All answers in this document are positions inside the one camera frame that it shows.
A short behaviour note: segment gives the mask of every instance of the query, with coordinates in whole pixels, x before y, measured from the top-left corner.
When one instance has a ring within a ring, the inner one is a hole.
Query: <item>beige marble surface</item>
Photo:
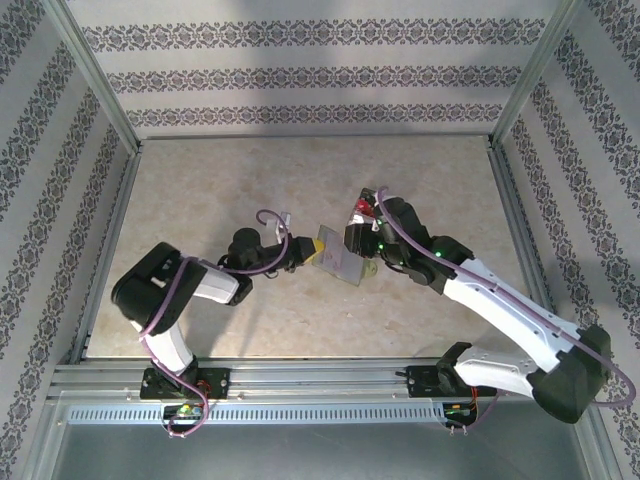
[[[294,235],[343,231],[362,187],[388,185],[432,234],[471,248],[524,291],[481,137],[163,140],[145,144],[88,349],[144,355],[109,301],[115,281],[159,241],[217,261],[260,208],[289,211]],[[273,243],[263,235],[265,244]],[[475,313],[380,265],[355,287],[312,266],[254,279],[238,307],[195,298],[180,324],[199,356],[439,356],[493,329]]]

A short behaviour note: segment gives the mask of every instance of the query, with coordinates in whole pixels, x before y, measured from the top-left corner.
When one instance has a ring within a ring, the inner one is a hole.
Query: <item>yellow object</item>
[[[309,258],[307,258],[304,263],[307,264],[309,263],[311,260],[313,260],[313,258],[318,255],[320,252],[324,251],[324,243],[321,240],[318,240],[317,238],[312,239],[313,240],[313,248],[316,250],[315,253],[313,255],[311,255]]]

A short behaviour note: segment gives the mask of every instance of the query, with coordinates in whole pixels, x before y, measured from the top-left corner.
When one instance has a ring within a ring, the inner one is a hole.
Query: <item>wallpaper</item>
[[[640,386],[638,7],[585,2],[504,148],[559,314],[602,325]],[[601,399],[626,392],[614,377]],[[639,413],[602,410],[623,478],[640,478]]]
[[[489,133],[558,0],[70,0],[140,138]]]
[[[0,479],[19,478],[73,344],[127,153],[32,0],[0,0]]]

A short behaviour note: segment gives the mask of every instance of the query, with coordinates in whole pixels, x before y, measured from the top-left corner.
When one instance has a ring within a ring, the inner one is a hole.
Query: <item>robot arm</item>
[[[236,232],[227,254],[218,262],[224,269],[193,261],[186,264],[182,275],[176,279],[184,258],[171,245],[159,243],[116,283],[111,300],[141,333],[151,324],[170,286],[177,281],[168,307],[145,336],[145,343],[166,369],[184,377],[188,383],[194,383],[197,360],[186,345],[178,325],[178,318],[187,302],[195,296],[235,306],[251,292],[253,282],[248,275],[234,272],[269,268],[280,257],[281,260],[269,273],[280,269],[292,272],[323,247],[317,240],[294,238],[289,234],[288,248],[284,253],[283,248],[284,244],[263,247],[256,230],[243,228]]]
[[[586,330],[578,329],[500,280],[456,240],[430,236],[413,207],[401,198],[385,200],[385,207],[396,223],[422,247],[463,270],[454,271],[419,253],[397,235],[376,206],[372,225],[374,244],[377,242],[378,248],[374,250],[385,262],[392,269],[408,274],[414,282],[429,286],[478,313],[522,349],[520,354],[514,355],[457,343],[439,362],[443,386],[488,386],[519,393],[532,397],[559,420],[577,422],[610,372],[563,337],[568,335],[611,358],[607,332],[596,325]],[[542,324],[531,312],[542,315],[559,328],[562,336],[558,335],[560,331],[556,333]]]

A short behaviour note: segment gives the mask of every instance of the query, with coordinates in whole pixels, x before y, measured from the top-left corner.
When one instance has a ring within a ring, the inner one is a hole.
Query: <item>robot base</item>
[[[226,399],[230,374],[231,370],[228,368],[198,368],[194,384],[207,389],[210,387],[207,394],[210,399]],[[199,398],[190,390],[187,390],[186,394],[183,393],[153,367],[144,371],[140,387],[141,400],[198,400]]]

